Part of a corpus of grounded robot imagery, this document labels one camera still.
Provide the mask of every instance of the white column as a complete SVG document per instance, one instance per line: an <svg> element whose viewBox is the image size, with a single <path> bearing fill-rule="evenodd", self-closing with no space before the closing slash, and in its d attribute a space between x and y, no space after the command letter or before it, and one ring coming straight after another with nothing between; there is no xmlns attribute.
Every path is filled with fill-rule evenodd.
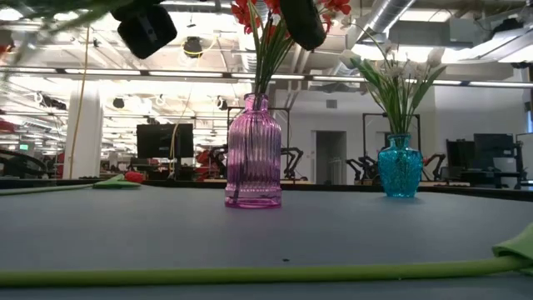
<svg viewBox="0 0 533 300"><path fill-rule="evenodd" d="M72 179L80 177L98 177L100 174L100 152L102 150L103 105L98 82L85 82L82 111L79 114L76 147L72 155L72 144L80 105L82 82L74 83L68 107L67 145L65 148L65 165L63 179L70 178L72 161Z"/></svg>

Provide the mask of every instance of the computer monitor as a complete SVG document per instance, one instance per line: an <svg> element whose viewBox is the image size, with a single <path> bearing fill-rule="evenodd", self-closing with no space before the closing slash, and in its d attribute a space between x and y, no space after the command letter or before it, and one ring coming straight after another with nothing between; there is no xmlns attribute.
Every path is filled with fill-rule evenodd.
<svg viewBox="0 0 533 300"><path fill-rule="evenodd" d="M170 146L175 124L137 125L137 156L139 158L172 158ZM179 124L174 139L174 157L194 156L192 124Z"/></svg>
<svg viewBox="0 0 533 300"><path fill-rule="evenodd" d="M474 134L477 157L513 158L515 142L512 134Z"/></svg>
<svg viewBox="0 0 533 300"><path fill-rule="evenodd" d="M476 159L476 144L473 141L446 140L446 148L448 152L448 167L472 168L472 164Z"/></svg>

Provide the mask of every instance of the black equipment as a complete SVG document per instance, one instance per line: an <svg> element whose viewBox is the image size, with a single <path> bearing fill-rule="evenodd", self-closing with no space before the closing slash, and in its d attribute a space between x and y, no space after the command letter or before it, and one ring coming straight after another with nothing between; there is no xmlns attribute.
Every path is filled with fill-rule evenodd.
<svg viewBox="0 0 533 300"><path fill-rule="evenodd" d="M297 147L284 147L281 149L281 155L287 155L289 157L289 162L286 165L285 170L283 170L285 179L296 180L296 167L298 166L298 163L300 163L303 151Z"/></svg>
<svg viewBox="0 0 533 300"><path fill-rule="evenodd" d="M47 172L44 162L26 154L0 149L0 163L3 164L3 175L25 178L25 175L42 176Z"/></svg>
<svg viewBox="0 0 533 300"><path fill-rule="evenodd" d="M372 185L381 184L380 171L377 161L369 156L359 157L359 162L363 165L362 180L372 180Z"/></svg>
<svg viewBox="0 0 533 300"><path fill-rule="evenodd" d="M496 188L502 187L502 178L516 178L515 189L520 189L521 180L526 177L522 144L514 142L512 134L474 134L474 140L446 140L448 170L445 177L468 182L472 187L488 185ZM494 158L514 158L516 172L498 170Z"/></svg>
<svg viewBox="0 0 533 300"><path fill-rule="evenodd" d="M185 55L189 58L201 58L202 57L202 45L200 44L199 37L187 37L185 45L183 45Z"/></svg>
<svg viewBox="0 0 533 300"><path fill-rule="evenodd" d="M476 144L474 142L446 140L446 150L448 152L448 167L472 168L472 164L476 159Z"/></svg>
<svg viewBox="0 0 533 300"><path fill-rule="evenodd" d="M512 134L474 134L477 157L513 158L515 141Z"/></svg>
<svg viewBox="0 0 533 300"><path fill-rule="evenodd" d="M137 125L139 158L172 158L170 147L175 124ZM194 157L192 124L179 124L174 139L174 157Z"/></svg>
<svg viewBox="0 0 533 300"><path fill-rule="evenodd" d="M364 168L365 166L353 158L347 159L346 164L350 166L350 168L354 170L354 172L356 173L356 176L353 178L353 183L357 184L357 182L361 181L362 172L359 169L357 169L356 166L358 166L359 168Z"/></svg>
<svg viewBox="0 0 533 300"><path fill-rule="evenodd" d="M284 0L280 1L280 8L294 42L307 51L324 43L326 31L313 0Z"/></svg>
<svg viewBox="0 0 533 300"><path fill-rule="evenodd" d="M209 158L217 165L218 176L220 178L227 178L227 168L224 164L224 160L226 159L225 154L227 154L227 145L213 147L209 151Z"/></svg>
<svg viewBox="0 0 533 300"><path fill-rule="evenodd" d="M177 36L162 0L136 0L112 12L121 21L118 34L136 57L148 58Z"/></svg>
<svg viewBox="0 0 533 300"><path fill-rule="evenodd" d="M437 162L435 169L433 169L433 180L430 179L430 177L427 175L426 170L422 168L422 173L426 177L428 181L440 181L442 180L442 174L441 174L441 166L442 162L446 159L446 155L444 153L435 153L431 157L429 157L427 160L424 161L424 168L429 166L430 163L432 163L436 158L439 158L439 161Z"/></svg>

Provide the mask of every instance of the table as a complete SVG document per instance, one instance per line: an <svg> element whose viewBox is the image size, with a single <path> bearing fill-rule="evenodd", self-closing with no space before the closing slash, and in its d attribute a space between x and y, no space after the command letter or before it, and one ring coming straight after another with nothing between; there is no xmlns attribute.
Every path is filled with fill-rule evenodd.
<svg viewBox="0 0 533 300"><path fill-rule="evenodd" d="M491 258L533 203L419 193L283 193L283 208L225 208L223 191L142 187L0 197L0 269L228 268ZM0 290L0 299L529 299L531 278Z"/></svg>

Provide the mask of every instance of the pink glass vase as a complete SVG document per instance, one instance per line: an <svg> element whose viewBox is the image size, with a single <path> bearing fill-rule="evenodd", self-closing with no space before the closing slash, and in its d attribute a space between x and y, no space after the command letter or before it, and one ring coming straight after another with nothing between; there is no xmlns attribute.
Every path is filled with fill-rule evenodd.
<svg viewBox="0 0 533 300"><path fill-rule="evenodd" d="M268 97L245 96L244 112L228 134L226 206L281 206L281 128L268 113Z"/></svg>

